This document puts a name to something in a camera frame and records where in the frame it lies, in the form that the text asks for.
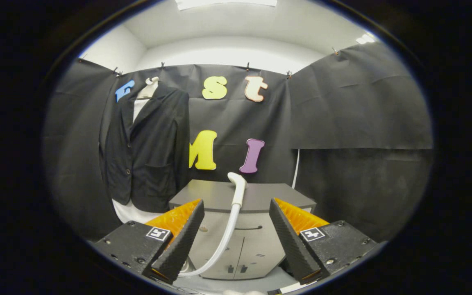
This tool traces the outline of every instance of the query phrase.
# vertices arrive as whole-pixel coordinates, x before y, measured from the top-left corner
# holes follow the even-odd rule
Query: white ceiling
[[[356,45],[365,30],[309,0],[278,0],[277,7],[214,4],[178,11],[164,0],[124,23],[148,49],[184,39],[247,36],[293,43],[323,54]]]

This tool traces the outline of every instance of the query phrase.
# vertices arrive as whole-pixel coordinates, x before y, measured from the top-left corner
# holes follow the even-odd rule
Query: gray cabinet
[[[193,180],[170,201],[171,208],[175,208],[198,198],[204,200],[205,216],[189,252],[196,269],[202,267],[218,247],[229,220],[233,196],[231,183]],[[273,197],[309,212],[316,205],[286,184],[249,184],[226,250],[200,276],[221,280],[262,278],[281,263],[285,252],[268,215]]]

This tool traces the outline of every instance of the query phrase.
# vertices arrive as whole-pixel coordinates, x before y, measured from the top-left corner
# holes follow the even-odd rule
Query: table surface
[[[235,188],[236,186],[231,182],[193,179],[170,200],[169,204],[172,209],[193,200],[203,199],[205,211],[228,213],[231,210]],[[285,183],[249,183],[243,195],[243,205],[240,213],[267,213],[270,207],[270,199],[274,197],[302,209],[316,206],[313,200],[300,194]]]

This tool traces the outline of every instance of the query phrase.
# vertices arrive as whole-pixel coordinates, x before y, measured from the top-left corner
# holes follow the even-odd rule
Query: yellow letter
[[[204,86],[205,89],[202,91],[205,99],[221,99],[227,95],[227,79],[225,77],[208,77],[205,79]]]
[[[245,96],[250,99],[251,101],[262,101],[263,96],[259,95],[260,88],[267,89],[267,84],[263,82],[262,77],[245,77],[249,83],[247,83],[247,87],[245,87]]]
[[[196,168],[199,170],[214,170],[216,163],[212,158],[212,149],[214,146],[214,139],[218,136],[215,131],[204,130],[198,133],[194,140],[194,144],[190,145],[189,151],[189,168],[193,166],[194,160],[198,157]]]

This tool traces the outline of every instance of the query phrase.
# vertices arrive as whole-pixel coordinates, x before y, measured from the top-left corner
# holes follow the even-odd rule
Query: white hose
[[[232,199],[232,206],[231,206],[231,213],[229,215],[229,221],[227,222],[227,227],[225,228],[225,233],[223,233],[223,237],[221,237],[221,241],[218,244],[218,248],[211,256],[209,261],[207,261],[202,267],[198,268],[195,271],[191,272],[180,272],[178,276],[180,277],[191,277],[197,276],[200,273],[206,271],[211,266],[213,266],[218,259],[220,259],[221,254],[227,248],[227,244],[232,237],[232,233],[234,232],[234,228],[236,227],[236,221],[238,220],[238,214],[240,213],[240,208],[243,202],[243,193],[245,192],[245,188],[247,187],[247,182],[241,175],[236,173],[229,172],[227,175],[229,180],[236,185],[236,190],[234,191],[234,198]]]

